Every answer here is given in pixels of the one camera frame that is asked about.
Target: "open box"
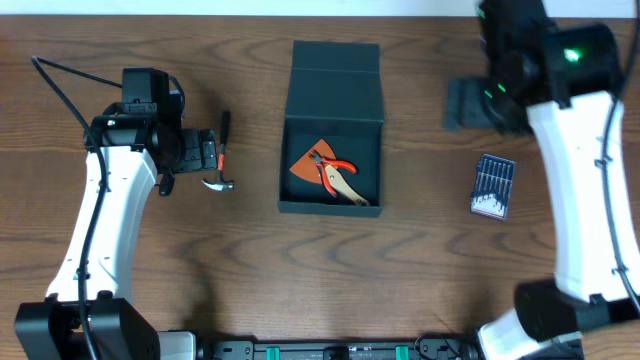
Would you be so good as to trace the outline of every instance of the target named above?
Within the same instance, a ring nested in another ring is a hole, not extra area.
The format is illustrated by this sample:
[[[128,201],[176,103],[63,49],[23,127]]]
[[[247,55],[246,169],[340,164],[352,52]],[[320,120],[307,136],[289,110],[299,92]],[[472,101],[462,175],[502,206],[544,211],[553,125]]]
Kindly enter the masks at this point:
[[[295,41],[280,162],[280,212],[377,217],[384,104],[378,45]],[[371,206],[334,198],[289,169],[320,139],[357,174],[340,170]]]

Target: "white background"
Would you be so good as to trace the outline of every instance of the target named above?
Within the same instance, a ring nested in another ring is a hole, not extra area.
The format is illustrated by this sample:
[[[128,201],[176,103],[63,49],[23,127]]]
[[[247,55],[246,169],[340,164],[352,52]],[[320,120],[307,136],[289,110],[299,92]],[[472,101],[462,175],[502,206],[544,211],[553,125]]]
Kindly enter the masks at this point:
[[[634,0],[545,0],[552,17],[632,17]],[[477,0],[0,0],[2,14],[474,16]]]

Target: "pliers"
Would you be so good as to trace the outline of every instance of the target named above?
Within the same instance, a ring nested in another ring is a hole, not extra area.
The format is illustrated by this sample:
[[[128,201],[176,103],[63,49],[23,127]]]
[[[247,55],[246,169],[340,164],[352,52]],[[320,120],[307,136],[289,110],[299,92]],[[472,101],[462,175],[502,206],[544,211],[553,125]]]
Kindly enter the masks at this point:
[[[346,169],[353,174],[357,172],[355,165],[353,165],[352,163],[342,160],[327,159],[315,150],[313,150],[313,152],[309,154],[309,157],[316,162],[316,166],[318,167],[318,170],[320,170],[320,175],[322,176],[322,184],[324,184],[325,189],[327,189],[329,194],[333,195],[333,197],[338,196],[338,193],[331,186],[331,183],[329,181],[330,179],[329,176],[327,176],[325,167],[330,165],[338,169]]]

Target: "hammer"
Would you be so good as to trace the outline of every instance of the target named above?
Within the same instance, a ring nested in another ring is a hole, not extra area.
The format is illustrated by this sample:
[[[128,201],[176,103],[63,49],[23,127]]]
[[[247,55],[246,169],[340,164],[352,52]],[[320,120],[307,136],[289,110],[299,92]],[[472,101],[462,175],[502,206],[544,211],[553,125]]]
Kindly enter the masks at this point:
[[[224,181],[222,171],[224,170],[224,151],[229,137],[229,123],[231,122],[231,112],[222,113],[222,124],[220,125],[220,154],[218,155],[218,178],[215,183],[210,183],[206,179],[202,179],[202,183],[213,191],[230,191],[233,190],[233,180]]]

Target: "hammer head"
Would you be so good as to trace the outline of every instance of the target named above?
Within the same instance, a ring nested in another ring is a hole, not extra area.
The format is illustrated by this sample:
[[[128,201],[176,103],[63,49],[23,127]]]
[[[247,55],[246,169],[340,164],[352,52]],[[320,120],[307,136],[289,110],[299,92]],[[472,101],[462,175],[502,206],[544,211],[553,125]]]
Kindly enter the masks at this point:
[[[202,179],[202,183],[213,191],[233,190],[233,181],[224,181],[224,179],[222,178],[222,172],[218,175],[218,178],[214,183],[210,183],[206,179]]]

